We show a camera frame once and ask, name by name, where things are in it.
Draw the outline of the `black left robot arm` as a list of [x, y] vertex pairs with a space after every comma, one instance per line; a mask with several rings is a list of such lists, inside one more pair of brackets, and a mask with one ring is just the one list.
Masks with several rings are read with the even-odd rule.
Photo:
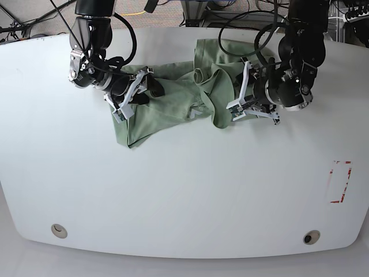
[[[313, 100], [311, 90], [326, 57], [324, 34], [330, 2], [291, 1], [284, 21], [278, 20], [278, 2], [274, 1], [273, 5], [273, 22], [258, 32], [251, 52], [261, 67], [254, 69], [251, 62], [246, 62], [239, 96], [227, 104], [233, 121], [255, 115], [278, 123], [277, 107], [299, 111]], [[285, 30], [278, 45], [279, 61], [266, 59], [261, 53], [277, 28]], [[260, 44], [265, 32], [270, 36]]]

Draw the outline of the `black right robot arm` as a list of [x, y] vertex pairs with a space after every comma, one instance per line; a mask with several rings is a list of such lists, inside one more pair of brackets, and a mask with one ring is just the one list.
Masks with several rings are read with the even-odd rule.
[[[133, 27], [115, 12], [115, 1], [77, 1], [77, 15], [70, 31], [70, 81], [79, 88], [95, 86], [104, 91], [106, 99], [117, 108], [124, 100], [130, 104], [143, 105], [150, 98], [164, 96], [164, 87], [154, 78], [150, 68], [140, 71], [144, 76], [137, 85], [138, 73], [124, 72], [137, 52], [137, 37]], [[128, 28], [132, 50], [128, 58], [106, 57], [112, 42], [111, 18], [115, 17]]]

